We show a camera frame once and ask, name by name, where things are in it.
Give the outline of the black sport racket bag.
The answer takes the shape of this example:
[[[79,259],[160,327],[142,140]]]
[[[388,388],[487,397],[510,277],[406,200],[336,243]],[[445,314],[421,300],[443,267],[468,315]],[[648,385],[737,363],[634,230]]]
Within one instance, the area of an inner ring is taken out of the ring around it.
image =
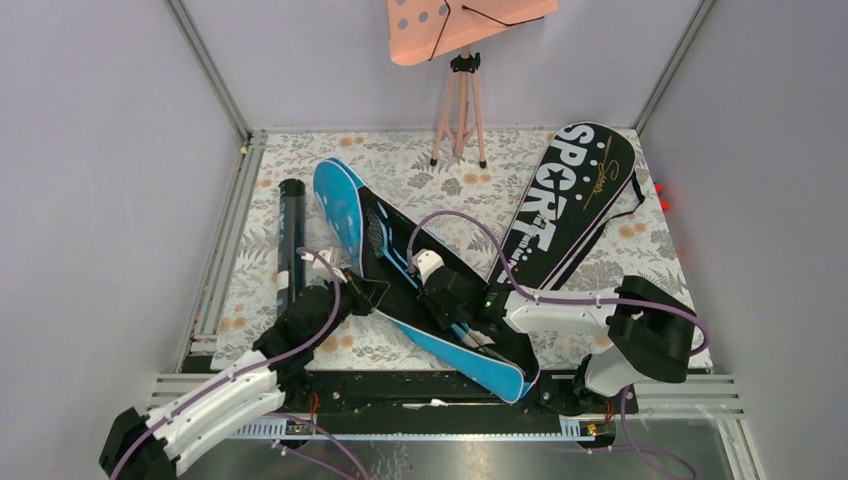
[[[612,220],[645,201],[634,140],[595,122],[558,130],[544,150],[501,244],[488,281],[558,290]]]

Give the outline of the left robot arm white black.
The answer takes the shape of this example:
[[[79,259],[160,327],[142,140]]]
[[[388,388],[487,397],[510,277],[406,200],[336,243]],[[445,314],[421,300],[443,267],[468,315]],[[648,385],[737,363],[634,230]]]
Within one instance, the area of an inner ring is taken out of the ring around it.
[[[147,413],[120,413],[99,456],[102,470],[111,479],[176,479],[259,417],[301,409],[311,388],[302,376],[315,349],[349,316],[372,312],[388,289],[349,269],[304,288],[231,366]]]

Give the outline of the blue racket white grip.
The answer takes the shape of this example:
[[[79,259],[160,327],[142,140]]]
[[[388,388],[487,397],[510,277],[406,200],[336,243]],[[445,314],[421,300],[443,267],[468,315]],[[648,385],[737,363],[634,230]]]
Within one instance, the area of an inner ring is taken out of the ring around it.
[[[417,297],[424,282],[418,271],[410,267],[405,248],[411,238],[415,224],[409,218],[389,206],[378,203],[363,209],[367,224],[367,236],[373,252],[363,254],[363,265],[371,272],[399,285],[390,288],[380,306],[380,311],[396,320],[418,330],[435,336],[451,338],[472,349],[481,349],[495,343],[481,331],[473,331],[467,326],[454,327],[441,331],[427,316]],[[438,253],[443,261],[442,268],[451,268],[462,274],[477,275],[439,241],[421,230],[413,242],[415,250],[428,249]]]

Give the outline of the black shuttlecock tube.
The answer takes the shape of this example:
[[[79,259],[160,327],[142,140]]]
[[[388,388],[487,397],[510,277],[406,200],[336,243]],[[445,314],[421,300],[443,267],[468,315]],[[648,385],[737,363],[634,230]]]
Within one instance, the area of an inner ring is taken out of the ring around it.
[[[279,189],[276,314],[281,317],[305,286],[298,249],[305,245],[306,185],[287,178],[279,183]]]

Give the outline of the blue racket bag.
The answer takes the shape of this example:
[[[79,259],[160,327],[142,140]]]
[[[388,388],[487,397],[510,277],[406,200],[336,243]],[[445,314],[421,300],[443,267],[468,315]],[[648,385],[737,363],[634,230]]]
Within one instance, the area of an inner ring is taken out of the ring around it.
[[[469,265],[388,201],[377,196],[341,160],[318,163],[312,180],[317,208],[353,269],[389,288],[376,311],[414,344],[456,369],[507,404],[521,400],[540,368],[528,335],[479,314],[487,284]],[[422,277],[410,271],[406,248],[431,250],[445,266],[438,280],[452,280],[442,296],[427,294]]]

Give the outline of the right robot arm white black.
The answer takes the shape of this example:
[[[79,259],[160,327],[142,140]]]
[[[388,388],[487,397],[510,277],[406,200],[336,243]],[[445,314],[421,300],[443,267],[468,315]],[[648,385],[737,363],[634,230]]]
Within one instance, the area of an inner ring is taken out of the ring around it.
[[[421,301],[471,348],[505,363],[508,344],[532,332],[566,331],[604,340],[579,364],[571,397],[597,412],[640,380],[680,384],[688,375],[694,312],[656,285],[627,276],[598,292],[474,286],[447,267],[423,267]]]

